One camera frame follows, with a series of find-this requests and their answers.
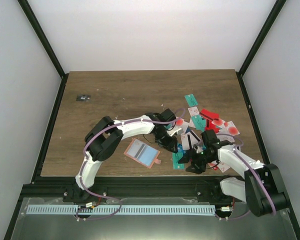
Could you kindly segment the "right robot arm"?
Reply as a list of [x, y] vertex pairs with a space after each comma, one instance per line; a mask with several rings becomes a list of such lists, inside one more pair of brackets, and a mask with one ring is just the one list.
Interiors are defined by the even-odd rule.
[[220, 140], [213, 130], [201, 133], [204, 149], [193, 146], [178, 160], [189, 163], [187, 172], [202, 174], [207, 164], [216, 162], [232, 168], [242, 179], [228, 177], [212, 188], [213, 198], [219, 202], [229, 196], [247, 204], [256, 217], [289, 208], [291, 205], [281, 172], [275, 164], [254, 160], [228, 140]]

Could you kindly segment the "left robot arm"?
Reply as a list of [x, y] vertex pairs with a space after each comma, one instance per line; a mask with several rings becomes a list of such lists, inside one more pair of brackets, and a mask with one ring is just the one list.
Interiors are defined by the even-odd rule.
[[77, 187], [74, 195], [79, 201], [87, 202], [92, 196], [91, 187], [103, 161], [109, 159], [122, 140], [138, 135], [152, 134], [161, 148], [178, 152], [176, 137], [179, 127], [173, 126], [179, 118], [170, 110], [162, 113], [146, 113], [137, 118], [113, 120], [103, 117], [86, 135], [83, 148], [84, 160], [75, 177]]

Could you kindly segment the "pink leather card holder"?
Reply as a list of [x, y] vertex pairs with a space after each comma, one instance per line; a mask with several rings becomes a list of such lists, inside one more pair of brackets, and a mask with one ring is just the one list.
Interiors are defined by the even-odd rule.
[[158, 159], [159, 154], [161, 153], [159, 150], [151, 147], [150, 145], [145, 143], [145, 148], [143, 149], [143, 151], [141, 152], [141, 154], [139, 155], [138, 159], [133, 158], [131, 156], [129, 156], [127, 154], [128, 149], [130, 148], [130, 146], [132, 145], [132, 143], [134, 142], [136, 138], [133, 138], [131, 143], [128, 145], [127, 149], [124, 152], [124, 155], [126, 155], [127, 157], [133, 159], [134, 161], [136, 161], [137, 163], [147, 167], [147, 168], [152, 168], [152, 166], [154, 164], [160, 165], [161, 164], [161, 160]]

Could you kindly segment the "teal VIP card small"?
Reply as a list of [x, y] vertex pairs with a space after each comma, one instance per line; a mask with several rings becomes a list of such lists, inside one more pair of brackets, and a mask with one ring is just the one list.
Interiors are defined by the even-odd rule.
[[174, 170], [184, 170], [185, 164], [179, 163], [179, 160], [183, 157], [182, 152], [172, 153], [172, 165]]

